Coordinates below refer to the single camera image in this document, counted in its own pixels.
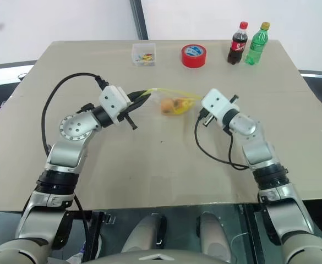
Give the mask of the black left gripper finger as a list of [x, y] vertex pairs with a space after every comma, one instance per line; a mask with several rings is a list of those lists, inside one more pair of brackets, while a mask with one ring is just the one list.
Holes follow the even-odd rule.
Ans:
[[141, 102], [146, 101], [150, 97], [150, 93], [146, 90], [134, 91], [127, 94], [131, 102]]
[[132, 112], [137, 108], [141, 107], [149, 99], [150, 96], [151, 96], [150, 93], [146, 95], [139, 94], [139, 95], [132, 96], [130, 98], [132, 104], [128, 107], [128, 111]]

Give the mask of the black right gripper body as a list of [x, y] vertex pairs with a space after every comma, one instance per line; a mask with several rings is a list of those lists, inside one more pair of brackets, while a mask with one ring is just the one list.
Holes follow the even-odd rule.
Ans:
[[207, 127], [213, 120], [219, 122], [223, 126], [223, 117], [231, 109], [239, 110], [235, 102], [238, 100], [237, 95], [233, 95], [231, 99], [226, 98], [223, 94], [207, 94], [203, 98], [203, 108], [208, 111], [205, 115], [203, 125]]

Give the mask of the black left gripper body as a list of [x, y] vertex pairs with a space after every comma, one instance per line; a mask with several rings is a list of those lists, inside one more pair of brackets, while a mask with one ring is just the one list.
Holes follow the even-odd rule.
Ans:
[[134, 104], [135, 100], [138, 98], [137, 94], [128, 94], [128, 98], [130, 99], [131, 103], [126, 109], [122, 110], [120, 114], [117, 116], [118, 121], [123, 121], [124, 119], [129, 123], [133, 130], [137, 129], [137, 125], [129, 116], [129, 112], [131, 111], [131, 106]]

